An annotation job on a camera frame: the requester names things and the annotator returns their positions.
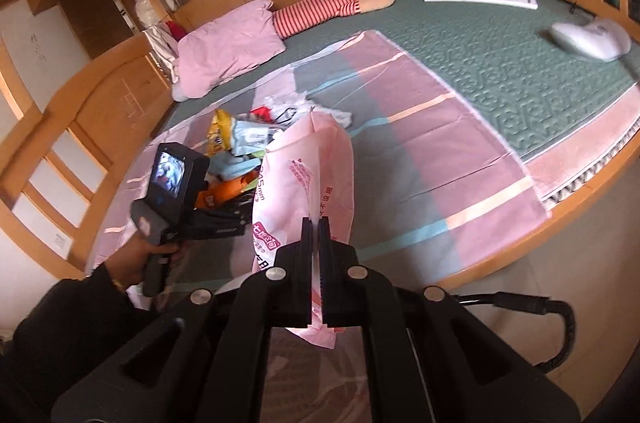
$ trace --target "human hand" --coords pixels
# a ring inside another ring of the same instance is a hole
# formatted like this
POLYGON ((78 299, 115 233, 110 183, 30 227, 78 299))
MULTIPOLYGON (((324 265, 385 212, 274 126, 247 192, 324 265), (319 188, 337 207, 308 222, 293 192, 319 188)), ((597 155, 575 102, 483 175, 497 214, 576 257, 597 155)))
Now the human hand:
POLYGON ((153 246, 137 231, 131 238, 104 263, 111 280, 117 282, 123 289, 140 284, 146 260, 154 253, 172 253, 172 263, 183 257, 186 248, 177 243, 153 246))

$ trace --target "bracelet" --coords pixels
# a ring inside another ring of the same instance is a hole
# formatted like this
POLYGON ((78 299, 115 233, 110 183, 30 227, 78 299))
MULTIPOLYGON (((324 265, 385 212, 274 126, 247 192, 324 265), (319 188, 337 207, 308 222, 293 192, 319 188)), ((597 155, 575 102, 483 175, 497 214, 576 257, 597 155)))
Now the bracelet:
POLYGON ((127 288, 124 287, 119 281, 117 281, 116 279, 112 278, 111 279, 111 283, 113 284, 114 288, 116 288, 120 293, 126 293, 127 292, 127 288))

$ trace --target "pink plastic bag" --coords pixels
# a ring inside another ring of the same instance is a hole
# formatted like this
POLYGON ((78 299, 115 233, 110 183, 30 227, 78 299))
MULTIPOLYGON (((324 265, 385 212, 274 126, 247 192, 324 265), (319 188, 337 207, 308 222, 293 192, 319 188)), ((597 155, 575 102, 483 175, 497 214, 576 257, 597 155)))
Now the pink plastic bag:
MULTIPOLYGON (((254 202, 254 271, 273 266, 276 250, 300 240, 302 219, 329 217, 332 239, 348 243, 353 220, 353 149, 335 119, 312 112, 266 149, 254 202)), ((334 348, 335 329, 322 323, 318 257, 314 258, 312 324, 289 329, 334 348)))

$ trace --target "striped plush toy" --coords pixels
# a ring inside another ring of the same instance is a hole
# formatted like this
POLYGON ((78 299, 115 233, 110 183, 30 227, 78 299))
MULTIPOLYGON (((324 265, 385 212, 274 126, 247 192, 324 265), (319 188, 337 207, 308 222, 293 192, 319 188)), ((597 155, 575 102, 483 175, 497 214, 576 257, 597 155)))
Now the striped plush toy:
POLYGON ((273 14, 280 38, 289 38, 334 17, 347 17, 391 6, 394 0, 303 0, 273 14))

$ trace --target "pile of packages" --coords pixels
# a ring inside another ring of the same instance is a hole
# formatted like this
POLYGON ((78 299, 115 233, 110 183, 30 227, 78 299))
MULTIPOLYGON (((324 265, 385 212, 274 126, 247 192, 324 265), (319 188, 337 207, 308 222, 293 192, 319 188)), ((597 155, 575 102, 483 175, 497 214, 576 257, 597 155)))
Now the pile of packages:
POLYGON ((239 116, 215 111, 207 134, 209 187, 198 194, 196 208, 219 208, 229 201, 238 207, 251 205, 267 145, 312 110, 330 114, 343 128, 351 124, 351 113, 319 106, 305 94, 268 96, 264 101, 239 116))

